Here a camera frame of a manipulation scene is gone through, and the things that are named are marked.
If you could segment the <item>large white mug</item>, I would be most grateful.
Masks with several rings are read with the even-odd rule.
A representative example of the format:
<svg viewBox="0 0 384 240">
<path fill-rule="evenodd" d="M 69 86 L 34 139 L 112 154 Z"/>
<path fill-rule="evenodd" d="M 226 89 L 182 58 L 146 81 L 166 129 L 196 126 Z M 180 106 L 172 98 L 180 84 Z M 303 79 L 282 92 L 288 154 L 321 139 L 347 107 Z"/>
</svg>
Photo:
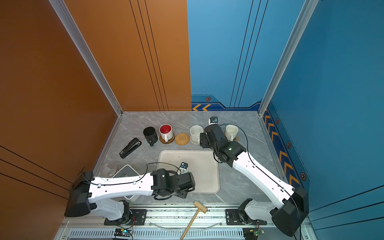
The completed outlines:
<svg viewBox="0 0 384 240">
<path fill-rule="evenodd" d="M 190 141 L 195 144 L 200 144 L 200 135 L 204 132 L 204 129 L 201 126 L 192 126 L 190 128 Z"/>
</svg>

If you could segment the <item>red inside white mug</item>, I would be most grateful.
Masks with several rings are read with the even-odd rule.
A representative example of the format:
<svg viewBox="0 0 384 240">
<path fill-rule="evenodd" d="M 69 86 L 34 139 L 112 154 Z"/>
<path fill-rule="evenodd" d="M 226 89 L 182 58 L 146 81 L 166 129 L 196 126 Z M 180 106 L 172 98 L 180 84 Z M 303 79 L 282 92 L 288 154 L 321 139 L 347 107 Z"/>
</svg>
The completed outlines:
<svg viewBox="0 0 384 240">
<path fill-rule="evenodd" d="M 159 132 L 160 132 L 161 137 L 166 142 L 174 136 L 172 126 L 169 124 L 164 124 L 164 125 L 160 126 Z"/>
</svg>

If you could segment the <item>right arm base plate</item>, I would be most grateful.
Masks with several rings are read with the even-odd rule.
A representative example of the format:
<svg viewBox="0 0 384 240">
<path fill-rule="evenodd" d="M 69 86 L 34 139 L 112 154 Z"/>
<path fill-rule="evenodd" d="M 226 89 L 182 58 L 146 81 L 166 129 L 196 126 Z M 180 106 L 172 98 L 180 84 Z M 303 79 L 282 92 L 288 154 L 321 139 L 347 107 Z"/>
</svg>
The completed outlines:
<svg viewBox="0 0 384 240">
<path fill-rule="evenodd" d="M 266 226 L 267 222 L 263 220 L 252 220 L 250 219 L 245 211 L 238 209 L 226 209 L 226 223 L 229 226 L 234 225 L 257 225 Z"/>
</svg>

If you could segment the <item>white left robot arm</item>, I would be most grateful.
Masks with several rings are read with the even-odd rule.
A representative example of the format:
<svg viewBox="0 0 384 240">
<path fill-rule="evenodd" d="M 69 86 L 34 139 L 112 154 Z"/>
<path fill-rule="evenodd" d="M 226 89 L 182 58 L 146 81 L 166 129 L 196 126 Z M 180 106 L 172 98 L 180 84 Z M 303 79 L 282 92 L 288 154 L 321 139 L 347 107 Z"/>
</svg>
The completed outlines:
<svg viewBox="0 0 384 240">
<path fill-rule="evenodd" d="M 80 173 L 70 188 L 64 216 L 83 217 L 89 214 L 104 217 L 121 224 L 129 220 L 130 206 L 127 201 L 117 201 L 126 196 L 152 196 L 155 200 L 167 200 L 173 196 L 186 198 L 195 190 L 192 173 L 158 169 L 134 177 L 101 178 L 92 172 Z"/>
</svg>

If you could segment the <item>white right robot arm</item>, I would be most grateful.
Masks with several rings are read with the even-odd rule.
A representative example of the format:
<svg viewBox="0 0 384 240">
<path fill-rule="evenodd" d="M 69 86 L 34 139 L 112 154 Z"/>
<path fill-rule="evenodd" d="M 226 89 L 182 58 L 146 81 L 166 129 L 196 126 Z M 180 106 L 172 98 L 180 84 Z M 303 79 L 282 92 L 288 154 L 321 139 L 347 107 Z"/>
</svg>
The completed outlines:
<svg viewBox="0 0 384 240">
<path fill-rule="evenodd" d="M 210 148 L 220 162 L 242 173 L 270 199 L 269 203 L 245 200 L 238 208 L 240 221 L 244 225 L 253 225 L 258 220 L 273 222 L 283 234 L 295 236 L 310 212 L 308 192 L 301 186 L 293 187 L 280 180 L 244 146 L 228 141 L 218 124 L 207 126 L 200 139 L 203 148 Z"/>
</svg>

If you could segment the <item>tan woven rattan coaster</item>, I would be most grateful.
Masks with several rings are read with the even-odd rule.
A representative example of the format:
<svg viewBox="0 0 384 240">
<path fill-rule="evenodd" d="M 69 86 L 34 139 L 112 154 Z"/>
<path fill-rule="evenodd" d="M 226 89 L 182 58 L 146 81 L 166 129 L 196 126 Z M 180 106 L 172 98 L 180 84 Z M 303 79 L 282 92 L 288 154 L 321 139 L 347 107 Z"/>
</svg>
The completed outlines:
<svg viewBox="0 0 384 240">
<path fill-rule="evenodd" d="M 184 146 L 190 141 L 190 136 L 186 133 L 179 133 L 175 136 L 175 143 Z"/>
</svg>

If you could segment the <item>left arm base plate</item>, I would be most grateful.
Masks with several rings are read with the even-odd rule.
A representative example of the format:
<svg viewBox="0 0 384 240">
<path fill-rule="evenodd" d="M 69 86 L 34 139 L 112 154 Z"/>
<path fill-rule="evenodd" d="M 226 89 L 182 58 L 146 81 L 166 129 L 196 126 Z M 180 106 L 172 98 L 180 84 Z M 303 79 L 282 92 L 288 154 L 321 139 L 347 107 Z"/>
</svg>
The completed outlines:
<svg viewBox="0 0 384 240">
<path fill-rule="evenodd" d="M 105 219 L 105 226 L 121 226 L 121 227 L 135 227 L 143 226 L 146 221 L 147 210 L 145 209 L 130 209 L 129 217 L 122 217 L 116 221 L 109 221 Z"/>
</svg>

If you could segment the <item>black mug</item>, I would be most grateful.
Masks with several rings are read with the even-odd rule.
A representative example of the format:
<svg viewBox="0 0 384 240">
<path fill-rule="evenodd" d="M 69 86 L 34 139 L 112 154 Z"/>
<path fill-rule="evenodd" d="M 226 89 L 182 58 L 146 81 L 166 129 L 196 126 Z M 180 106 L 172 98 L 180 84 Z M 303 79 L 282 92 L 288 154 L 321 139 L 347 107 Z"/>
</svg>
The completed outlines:
<svg viewBox="0 0 384 240">
<path fill-rule="evenodd" d="M 146 127 L 143 130 L 144 137 L 147 143 L 153 147 L 158 141 L 159 137 L 157 135 L 156 129 L 154 127 Z"/>
</svg>

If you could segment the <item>glossy brown round coaster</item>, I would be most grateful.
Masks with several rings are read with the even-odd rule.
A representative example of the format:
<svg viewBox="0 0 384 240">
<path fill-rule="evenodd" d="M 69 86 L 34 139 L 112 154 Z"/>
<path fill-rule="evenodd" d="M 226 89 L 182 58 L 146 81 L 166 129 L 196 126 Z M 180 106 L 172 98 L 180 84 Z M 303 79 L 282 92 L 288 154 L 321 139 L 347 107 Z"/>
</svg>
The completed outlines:
<svg viewBox="0 0 384 240">
<path fill-rule="evenodd" d="M 162 137 L 159 137 L 159 140 L 160 140 L 160 142 L 161 142 L 162 144 L 167 145 L 167 144 L 172 143 L 172 142 L 175 140 L 175 136 L 173 136 L 173 137 L 172 137 L 171 139 L 169 139 L 167 142 L 166 142 Z"/>
</svg>

